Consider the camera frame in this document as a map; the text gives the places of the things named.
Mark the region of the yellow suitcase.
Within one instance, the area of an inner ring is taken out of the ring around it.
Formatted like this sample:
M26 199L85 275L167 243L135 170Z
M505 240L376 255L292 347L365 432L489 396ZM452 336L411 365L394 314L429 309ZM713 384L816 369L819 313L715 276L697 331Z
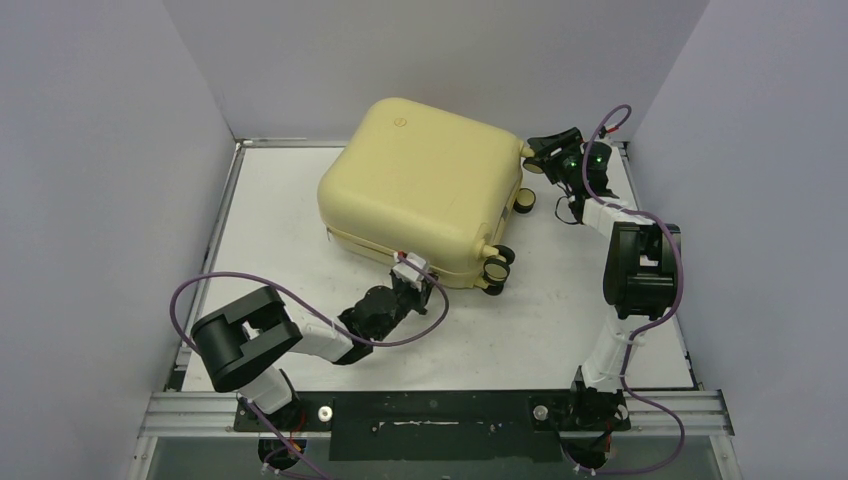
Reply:
M500 294L515 253L502 242L532 156L513 133L399 97L374 103L317 188L340 244L391 264L426 260L450 288Z

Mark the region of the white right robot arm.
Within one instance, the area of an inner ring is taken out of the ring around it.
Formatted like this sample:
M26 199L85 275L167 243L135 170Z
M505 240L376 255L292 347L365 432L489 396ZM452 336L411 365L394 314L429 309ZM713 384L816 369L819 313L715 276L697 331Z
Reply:
M611 146L587 145L581 132L531 137L526 170L560 187L576 223L608 240L602 293L606 320L588 358L578 367L562 413L550 414L563 430L626 429L623 380L645 328L670 311L678 293L673 250L680 244L674 225L661 228L635 212L609 186Z

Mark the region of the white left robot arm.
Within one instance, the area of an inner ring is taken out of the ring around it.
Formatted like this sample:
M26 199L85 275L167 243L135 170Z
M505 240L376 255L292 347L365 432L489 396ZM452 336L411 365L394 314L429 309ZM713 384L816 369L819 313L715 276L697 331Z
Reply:
M299 403L286 374L274 363L286 353L351 365L373 353L410 312L427 313L435 285L390 275L332 324L297 321L279 291L264 286L201 318L190 338L217 392L237 392L253 401L276 430L298 419Z

